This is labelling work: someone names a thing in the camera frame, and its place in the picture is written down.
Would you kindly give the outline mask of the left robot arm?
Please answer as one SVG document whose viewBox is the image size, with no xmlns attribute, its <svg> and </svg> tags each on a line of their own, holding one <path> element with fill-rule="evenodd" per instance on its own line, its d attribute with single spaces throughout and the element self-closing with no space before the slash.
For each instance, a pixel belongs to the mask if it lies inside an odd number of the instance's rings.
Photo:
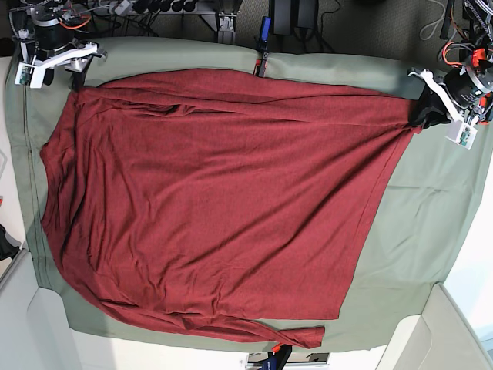
<svg viewBox="0 0 493 370">
<path fill-rule="evenodd" d="M 455 120 L 469 126 L 492 121 L 492 2 L 463 1 L 463 29 L 454 17 L 454 2 L 444 6 L 439 52 L 450 68 L 443 76 L 428 69 L 409 69 L 425 87 L 411 110 L 408 124 L 422 129 Z"/>
</svg>

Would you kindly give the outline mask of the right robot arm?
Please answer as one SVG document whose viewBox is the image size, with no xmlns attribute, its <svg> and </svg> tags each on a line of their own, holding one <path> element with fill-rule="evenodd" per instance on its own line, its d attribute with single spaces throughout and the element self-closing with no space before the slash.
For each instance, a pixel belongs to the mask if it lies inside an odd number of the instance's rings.
<svg viewBox="0 0 493 370">
<path fill-rule="evenodd" d="M 75 32 L 85 27 L 89 16 L 77 12 L 71 1 L 25 1 L 8 11 L 21 57 L 15 84 L 30 89 L 51 85 L 55 69 L 72 74 L 72 90 L 80 90 L 94 58 L 105 58 L 99 44 L 81 41 Z"/>
</svg>

